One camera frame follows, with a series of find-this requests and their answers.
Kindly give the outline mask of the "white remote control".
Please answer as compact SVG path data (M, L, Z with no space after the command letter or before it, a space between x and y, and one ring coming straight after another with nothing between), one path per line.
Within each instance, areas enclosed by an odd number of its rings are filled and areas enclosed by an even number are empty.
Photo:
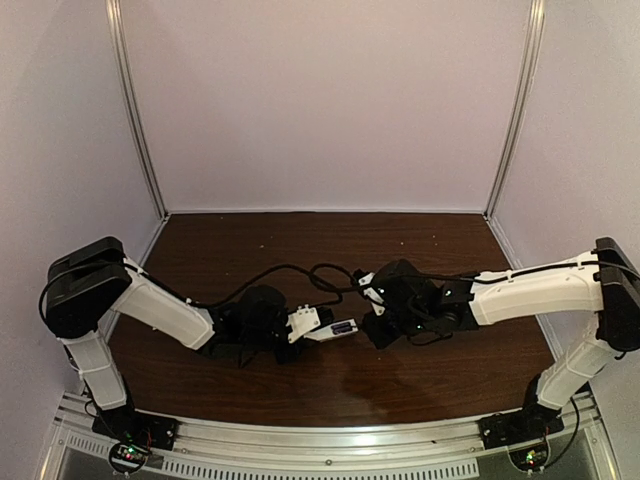
M355 320L348 319L312 330L304 335L304 339L323 343L353 335L358 331Z

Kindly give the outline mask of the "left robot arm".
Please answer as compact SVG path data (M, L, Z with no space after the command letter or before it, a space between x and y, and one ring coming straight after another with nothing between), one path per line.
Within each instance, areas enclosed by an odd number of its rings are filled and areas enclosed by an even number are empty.
M280 364L295 360L302 338L285 297L251 283L225 301L203 303L178 294L103 237L48 269L37 308L87 387L99 417L131 418L135 407L99 322L109 311L129 316L206 357L271 352Z

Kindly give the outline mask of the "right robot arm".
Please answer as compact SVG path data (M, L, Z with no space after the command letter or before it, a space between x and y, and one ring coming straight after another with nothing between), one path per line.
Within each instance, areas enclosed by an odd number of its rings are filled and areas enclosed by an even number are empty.
M573 258L519 270L446 276L400 259L356 279L372 304L362 327L378 349L401 337L441 340L521 317L590 313L572 346L531 381L522 407L529 414L558 413L610 361L639 348L639 273L610 237Z

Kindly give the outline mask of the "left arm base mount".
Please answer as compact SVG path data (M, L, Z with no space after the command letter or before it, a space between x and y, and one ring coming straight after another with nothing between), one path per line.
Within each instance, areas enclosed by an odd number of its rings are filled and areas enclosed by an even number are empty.
M174 447L178 421L130 410L124 407L100 410L92 424L92 431L127 444L171 451Z

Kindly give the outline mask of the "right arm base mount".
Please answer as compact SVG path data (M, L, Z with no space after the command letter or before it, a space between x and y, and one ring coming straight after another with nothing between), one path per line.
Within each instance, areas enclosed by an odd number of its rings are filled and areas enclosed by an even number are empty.
M522 410L494 414L477 421L481 440L486 450L511 446L533 440L542 440L549 434L561 432L564 423L556 417L526 417Z

